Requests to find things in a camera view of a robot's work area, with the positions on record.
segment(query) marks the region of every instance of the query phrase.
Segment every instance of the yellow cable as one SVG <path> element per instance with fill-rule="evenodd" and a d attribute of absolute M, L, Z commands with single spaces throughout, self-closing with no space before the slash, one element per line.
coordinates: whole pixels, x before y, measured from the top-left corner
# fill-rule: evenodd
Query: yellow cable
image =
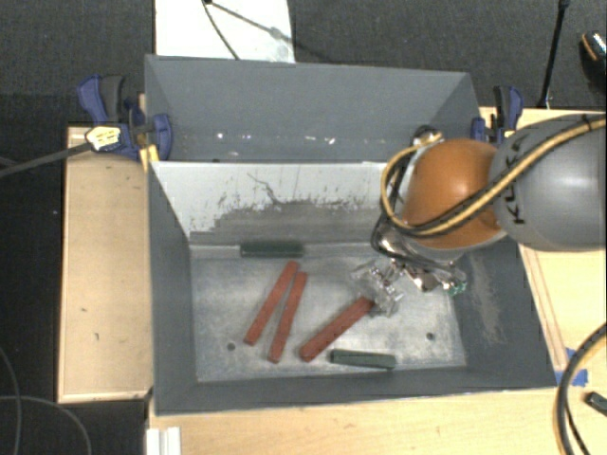
<path fill-rule="evenodd" d="M 575 126 L 574 128 L 570 128 L 565 132 L 562 132 L 556 136 L 549 138 L 542 145 L 538 147 L 533 153 L 529 154 L 529 156 L 525 157 L 521 162 L 519 162 L 515 167 L 513 167 L 504 177 L 502 177 L 498 182 L 495 183 L 491 189 L 489 189 L 485 194 L 479 197 L 476 201 L 470 204 L 467 208 L 457 213 L 451 219 L 445 221 L 444 223 L 439 224 L 438 226 L 431 227 L 429 229 L 421 230 L 415 233 L 416 236 L 432 236 L 434 234 L 440 234 L 444 232 L 446 229 L 449 229 L 453 226 L 457 226 L 459 223 L 465 221 L 470 218 L 475 212 L 479 209 L 486 206 L 489 202 L 491 202 L 497 195 L 499 195 L 504 189 L 513 182 L 521 173 L 523 173 L 528 167 L 533 165 L 533 163 L 542 157 L 542 155 L 546 154 L 553 148 L 561 145 L 563 142 L 573 139 L 575 137 L 579 137 L 581 135 L 585 135 L 586 133 L 592 132 L 598 128 L 602 128 L 605 126 L 605 118 L 597 119 L 591 122 L 585 122 L 581 125 Z M 418 226 L 410 226 L 404 221 L 402 221 L 399 217 L 396 217 L 395 211 L 392 209 L 390 205 L 390 200 L 388 198 L 388 183 L 390 182 L 389 171 L 394 167 L 396 162 L 403 157 L 416 152 L 421 147 L 424 147 L 431 143 L 434 140 L 426 141 L 423 144 L 416 145 L 413 147 L 409 147 L 395 155 L 386 165 L 386 168 L 381 175 L 381 204 L 388 215 L 388 218 L 392 223 L 398 226 L 401 229 L 405 230 L 414 230 L 418 228 L 423 228 L 425 225 Z"/>

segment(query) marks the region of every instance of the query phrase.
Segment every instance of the white paper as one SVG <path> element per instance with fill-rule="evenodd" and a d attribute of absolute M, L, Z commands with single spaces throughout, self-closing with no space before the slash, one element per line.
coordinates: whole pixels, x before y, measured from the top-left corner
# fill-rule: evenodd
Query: white paper
<path fill-rule="evenodd" d="M 215 23 L 239 58 L 295 62 L 286 0 L 213 0 L 213 3 L 242 17 L 208 5 Z M 156 0 L 156 54 L 232 59 L 200 0 Z"/>

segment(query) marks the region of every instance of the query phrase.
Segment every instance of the gray bin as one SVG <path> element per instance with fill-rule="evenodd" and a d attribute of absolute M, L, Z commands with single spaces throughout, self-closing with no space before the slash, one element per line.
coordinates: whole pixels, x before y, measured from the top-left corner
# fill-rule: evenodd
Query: gray bin
<path fill-rule="evenodd" d="M 333 346 L 393 354 L 393 371 L 297 356 L 356 298 L 352 270 L 378 258 L 385 160 L 423 124 L 468 134 L 468 75 L 148 57 L 146 99 L 175 129 L 171 161 L 149 175 L 159 414 L 555 385 L 509 240 L 463 259 L 468 292 L 411 284 L 396 314 L 364 318 Z M 266 357 L 282 304 L 254 347 L 243 337 L 287 259 L 241 257 L 250 241 L 303 247 L 309 280 L 279 364 Z"/>

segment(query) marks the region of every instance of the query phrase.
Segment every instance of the red stick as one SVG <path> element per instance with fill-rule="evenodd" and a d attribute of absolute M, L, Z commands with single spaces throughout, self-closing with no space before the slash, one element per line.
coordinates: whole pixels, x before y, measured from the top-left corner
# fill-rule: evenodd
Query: red stick
<path fill-rule="evenodd" d="M 373 308 L 372 300 L 360 297 L 348 308 L 341 312 L 337 318 L 324 327 L 318 334 L 308 340 L 300 349 L 300 357 L 310 362 L 318 354 L 331 345 L 341 334 L 362 319 Z"/>
<path fill-rule="evenodd" d="M 304 292 L 305 282 L 307 281 L 307 273 L 298 272 L 293 280 L 293 286 L 286 299 L 285 310 L 281 316 L 281 321 L 278 324 L 278 330 L 272 341 L 272 346 L 269 348 L 267 360 L 278 364 L 285 349 L 286 339 L 291 333 L 291 325 L 297 312 L 297 307 L 300 304 L 302 293 Z"/>
<path fill-rule="evenodd" d="M 272 314 L 276 309 L 276 305 L 278 305 L 283 297 L 283 293 L 291 284 L 291 280 L 295 276 L 295 273 L 299 267 L 300 266 L 297 262 L 288 262 L 286 264 L 281 276 L 278 278 L 276 284 L 274 284 L 274 287 L 267 295 L 266 301 L 259 310 L 257 317 L 248 328 L 248 332 L 245 335 L 245 342 L 248 345 L 255 345 L 255 342 L 257 342 L 259 336 L 262 334 L 262 332 L 264 332 L 267 321 L 270 317 L 272 317 Z"/>

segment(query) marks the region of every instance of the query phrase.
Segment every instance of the black floor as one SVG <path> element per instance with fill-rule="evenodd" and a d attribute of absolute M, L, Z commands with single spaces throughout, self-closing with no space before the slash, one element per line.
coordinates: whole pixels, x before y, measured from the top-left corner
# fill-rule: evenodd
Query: black floor
<path fill-rule="evenodd" d="M 288 0 L 300 62 L 468 71 L 481 104 L 492 86 L 540 97 L 558 0 Z M 605 35 L 607 0 L 571 0 L 551 86 L 552 106 L 605 108 L 579 54 L 582 32 Z M 85 120 L 75 85 L 92 73 L 143 90 L 154 50 L 154 0 L 0 0 L 0 156 L 59 150 Z M 25 395 L 55 395 L 62 240 L 62 167 L 0 180 L 0 346 Z M 0 395 L 10 394 L 0 367 Z M 85 453 L 79 432 L 51 409 L 24 406 L 21 453 Z M 95 454 L 142 452 L 142 403 L 75 407 Z M 10 453 L 14 407 L 0 402 L 0 453 Z"/>

